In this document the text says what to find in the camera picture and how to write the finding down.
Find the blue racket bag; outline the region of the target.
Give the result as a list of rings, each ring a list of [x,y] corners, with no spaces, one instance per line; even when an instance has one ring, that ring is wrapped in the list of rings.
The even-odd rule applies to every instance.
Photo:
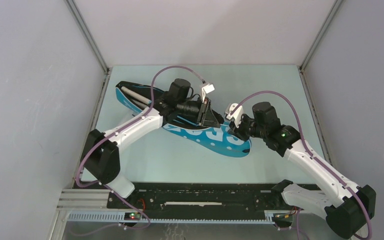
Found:
[[[141,113],[148,105],[134,95],[151,100],[151,87],[134,82],[120,81],[115,87],[116,99],[133,111]],[[251,150],[251,140],[243,141],[228,133],[229,123],[224,122],[220,128],[202,127],[191,121],[190,117],[178,115],[172,122],[162,126],[166,131],[191,140],[215,153],[233,158],[246,157]]]

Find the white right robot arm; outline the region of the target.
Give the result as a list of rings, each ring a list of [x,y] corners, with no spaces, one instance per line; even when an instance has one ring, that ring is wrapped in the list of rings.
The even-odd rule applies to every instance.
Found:
[[[228,106],[225,118],[229,121],[229,131],[241,140],[262,139],[269,149],[298,166],[321,190],[320,193],[306,190],[285,179],[273,189],[271,204],[277,209],[288,205],[304,209],[326,220],[339,237],[356,237],[374,217],[376,191],[368,184],[358,185],[330,165],[298,130],[281,124],[269,102],[256,103],[252,112],[250,117],[238,103]]]

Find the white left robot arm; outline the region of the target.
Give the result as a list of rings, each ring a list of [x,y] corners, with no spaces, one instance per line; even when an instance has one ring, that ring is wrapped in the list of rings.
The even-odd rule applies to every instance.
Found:
[[[92,130],[83,149],[81,167],[88,170],[101,185],[106,185],[119,195],[118,201],[125,208],[133,208],[138,202],[134,184],[121,173],[120,152],[148,133],[172,123],[178,116],[192,120],[199,127],[220,128],[222,118],[211,107],[207,94],[213,92],[212,83],[200,86],[198,99],[188,95],[191,84],[185,79],[175,79],[169,89],[156,93],[150,85],[147,98],[131,87],[123,85],[119,91],[144,105],[144,109],[127,122],[101,132]]]

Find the blue racket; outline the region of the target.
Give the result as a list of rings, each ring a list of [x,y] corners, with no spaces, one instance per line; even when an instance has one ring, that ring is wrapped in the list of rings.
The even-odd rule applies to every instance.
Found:
[[[123,86],[121,88],[121,91],[124,93],[124,94],[127,94],[128,96],[134,98],[135,100],[137,100],[138,102],[141,102],[142,104],[145,104],[145,105],[149,105],[152,103],[152,101],[140,94],[138,94],[137,92],[133,91],[133,90],[130,90],[129,88]]]

